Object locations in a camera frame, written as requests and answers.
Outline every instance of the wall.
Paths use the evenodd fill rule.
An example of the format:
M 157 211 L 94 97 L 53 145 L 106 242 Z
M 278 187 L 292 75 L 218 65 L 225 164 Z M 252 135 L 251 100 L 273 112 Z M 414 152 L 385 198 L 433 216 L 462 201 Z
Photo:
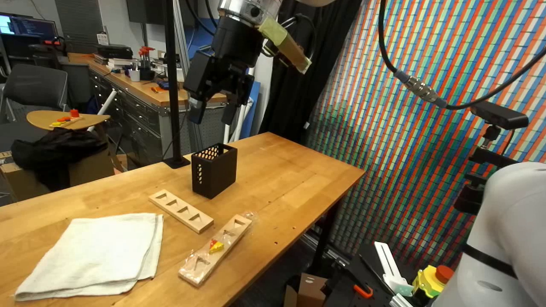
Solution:
M 49 19 L 54 20 L 56 29 L 63 32 L 61 22 L 58 20 L 54 0 L 0 0 L 0 12 Z
M 141 25 L 130 22 L 126 0 L 99 0 L 101 19 L 111 44 L 126 44 L 138 54 L 143 46 Z M 162 25 L 147 25 L 152 48 L 165 49 Z
M 377 48 L 379 0 L 363 1 L 312 117 L 309 146 L 365 170 L 346 196 L 333 240 L 356 252 L 385 240 L 399 261 L 455 262 L 472 216 L 454 210 L 464 172 L 491 174 L 467 157 L 484 121 L 442 111 L 409 94 Z M 394 66 L 430 83 L 450 104 L 481 97 L 546 48 L 546 3 L 389 1 L 385 44 Z M 491 148 L 546 162 L 546 58 L 490 99 L 531 124 Z

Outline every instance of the peg board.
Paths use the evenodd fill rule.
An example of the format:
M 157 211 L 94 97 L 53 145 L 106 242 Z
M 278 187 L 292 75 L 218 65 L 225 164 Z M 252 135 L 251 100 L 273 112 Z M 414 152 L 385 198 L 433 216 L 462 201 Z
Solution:
M 211 216 L 205 215 L 203 211 L 182 201 L 181 198 L 174 196 L 167 189 L 152 194 L 150 199 L 198 233 L 201 233 L 213 222 Z
M 186 257 L 177 274 L 198 286 L 211 274 L 227 252 L 240 240 L 252 220 L 235 215 L 225 223 L 199 251 Z M 211 244 L 220 242 L 222 251 L 211 251 Z

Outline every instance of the wooden workbench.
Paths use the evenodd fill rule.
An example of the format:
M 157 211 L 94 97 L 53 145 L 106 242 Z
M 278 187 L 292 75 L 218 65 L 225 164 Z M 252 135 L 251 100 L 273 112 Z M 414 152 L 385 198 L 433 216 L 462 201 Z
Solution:
M 124 73 L 112 73 L 94 61 L 92 54 L 72 53 L 68 61 L 89 68 L 90 88 L 99 106 L 114 94 L 112 104 L 106 109 L 106 114 L 111 116 L 107 124 L 112 129 L 109 131 L 114 131 L 114 140 L 121 141 L 119 148 L 133 162 L 148 165 L 172 155 L 169 90 L 159 88 L 150 80 L 133 82 Z M 213 95 L 206 104 L 199 135 L 189 135 L 194 129 L 189 129 L 186 121 L 188 92 L 179 88 L 179 123 L 186 124 L 181 126 L 182 153 L 198 150 L 193 148 L 191 140 L 201 140 L 203 146 L 222 141 L 225 102 L 223 94 Z
M 68 61 L 73 65 L 89 65 L 89 70 L 92 70 L 97 75 L 102 75 L 106 80 L 112 82 L 116 87 L 131 92 L 135 97 L 138 97 L 143 102 L 148 102 L 159 107 L 169 107 L 169 90 L 159 88 L 155 82 L 150 82 L 150 80 L 133 82 L 124 73 L 111 73 L 107 66 L 94 61 L 92 54 L 70 53 Z M 184 88 L 179 88 L 177 99 L 179 99 L 179 106 L 184 106 L 188 102 L 188 92 Z M 210 102 L 225 102 L 225 95 L 217 94 L 211 97 Z
M 0 305 L 17 305 L 14 291 L 60 239 L 72 218 L 164 213 L 148 201 L 159 189 L 215 218 L 201 235 L 164 213 L 157 276 L 124 295 L 37 300 L 20 305 L 227 305 L 275 262 L 363 174 L 310 148 L 264 133 L 232 143 L 239 150 L 237 181 L 213 199 L 191 191 L 189 167 L 153 164 L 41 198 L 0 208 Z M 177 276 L 193 249 L 235 213 L 252 223 L 239 245 L 199 288 Z

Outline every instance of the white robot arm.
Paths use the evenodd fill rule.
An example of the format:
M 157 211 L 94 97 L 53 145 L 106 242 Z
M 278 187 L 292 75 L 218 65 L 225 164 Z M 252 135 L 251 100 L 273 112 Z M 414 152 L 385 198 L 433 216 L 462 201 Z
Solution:
M 486 184 L 467 247 L 438 307 L 546 305 L 546 164 L 522 162 Z

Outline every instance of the white robot part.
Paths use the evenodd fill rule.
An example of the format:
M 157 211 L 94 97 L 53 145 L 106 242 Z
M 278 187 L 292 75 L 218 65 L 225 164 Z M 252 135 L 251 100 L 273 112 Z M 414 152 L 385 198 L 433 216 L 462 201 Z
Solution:
M 433 305 L 546 305 L 544 222 L 546 164 L 522 162 L 495 172 L 467 239 L 471 251 Z
M 329 3 L 333 3 L 334 0 L 298 0 L 309 7 L 326 7 Z
M 218 12 L 256 27 L 264 19 L 276 19 L 281 3 L 281 0 L 222 0 Z

